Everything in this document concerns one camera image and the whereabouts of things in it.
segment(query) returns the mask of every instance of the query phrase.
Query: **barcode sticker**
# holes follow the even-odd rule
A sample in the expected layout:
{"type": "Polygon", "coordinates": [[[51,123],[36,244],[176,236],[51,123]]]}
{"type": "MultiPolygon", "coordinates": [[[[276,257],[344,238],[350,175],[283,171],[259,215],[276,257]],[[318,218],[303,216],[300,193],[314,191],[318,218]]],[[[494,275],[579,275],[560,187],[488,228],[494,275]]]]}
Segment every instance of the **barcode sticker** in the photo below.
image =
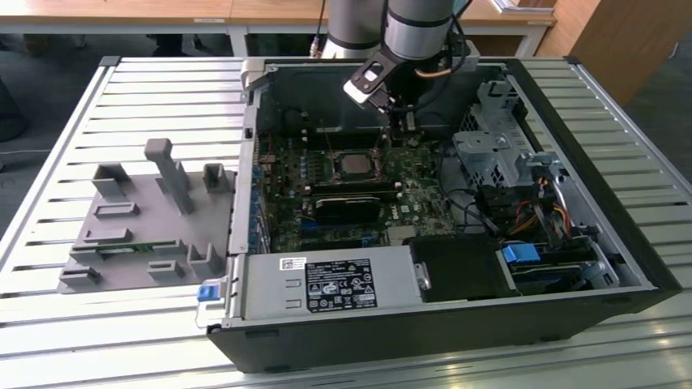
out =
{"type": "Polygon", "coordinates": [[[306,269],[306,257],[282,258],[279,261],[279,270],[303,270],[306,269]]]}

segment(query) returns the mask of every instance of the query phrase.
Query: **power supply label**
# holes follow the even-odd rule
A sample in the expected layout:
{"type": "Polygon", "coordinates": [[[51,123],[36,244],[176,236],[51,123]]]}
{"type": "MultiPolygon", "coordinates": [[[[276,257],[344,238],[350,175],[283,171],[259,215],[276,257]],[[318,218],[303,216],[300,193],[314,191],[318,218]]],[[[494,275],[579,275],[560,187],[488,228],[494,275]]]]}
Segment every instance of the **power supply label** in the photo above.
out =
{"type": "Polygon", "coordinates": [[[370,259],[306,264],[307,309],[318,312],[378,306],[370,259]]]}

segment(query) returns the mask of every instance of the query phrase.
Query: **blue latch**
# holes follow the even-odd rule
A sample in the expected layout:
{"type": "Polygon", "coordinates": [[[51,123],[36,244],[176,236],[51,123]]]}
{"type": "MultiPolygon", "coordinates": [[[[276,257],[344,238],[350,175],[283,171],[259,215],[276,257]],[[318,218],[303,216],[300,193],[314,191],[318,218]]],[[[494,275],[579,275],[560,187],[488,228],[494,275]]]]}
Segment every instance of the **blue latch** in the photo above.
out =
{"type": "Polygon", "coordinates": [[[507,263],[523,263],[540,261],[539,251],[530,243],[510,245],[502,249],[507,263]]]}
{"type": "Polygon", "coordinates": [[[220,285],[203,285],[198,290],[198,301],[218,301],[220,300],[220,285]]]}

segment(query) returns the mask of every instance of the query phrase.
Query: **aluminum extrusion table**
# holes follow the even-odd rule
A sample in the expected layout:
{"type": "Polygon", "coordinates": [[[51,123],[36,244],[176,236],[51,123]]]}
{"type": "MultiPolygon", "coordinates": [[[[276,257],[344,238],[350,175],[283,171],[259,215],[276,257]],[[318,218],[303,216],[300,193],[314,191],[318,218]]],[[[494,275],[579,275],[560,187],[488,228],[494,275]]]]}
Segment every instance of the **aluminum extrusion table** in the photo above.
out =
{"type": "Polygon", "coordinates": [[[690,184],[580,66],[523,63],[686,292],[566,341],[287,374],[238,372],[195,325],[196,286],[55,293],[98,163],[123,161],[130,174],[154,173],[143,147],[156,136],[171,138],[188,172],[214,161],[238,166],[242,60],[124,58],[96,71],[0,242],[0,387],[554,389],[691,380],[690,184]]]}

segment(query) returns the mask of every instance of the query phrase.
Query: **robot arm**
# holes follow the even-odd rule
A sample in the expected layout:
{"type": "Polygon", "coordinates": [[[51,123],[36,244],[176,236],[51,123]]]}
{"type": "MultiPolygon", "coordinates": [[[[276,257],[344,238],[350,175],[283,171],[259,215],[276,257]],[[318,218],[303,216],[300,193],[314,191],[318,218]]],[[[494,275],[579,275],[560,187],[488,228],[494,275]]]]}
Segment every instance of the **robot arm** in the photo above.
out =
{"type": "Polygon", "coordinates": [[[354,73],[344,91],[360,105],[370,103],[390,116],[395,130],[406,126],[406,113],[420,106],[420,96],[434,79],[454,71],[451,29],[458,23],[459,5],[456,0],[331,2],[330,42],[323,57],[366,58],[383,36],[380,49],[354,73]],[[447,68],[440,70],[443,59],[447,68]]]}

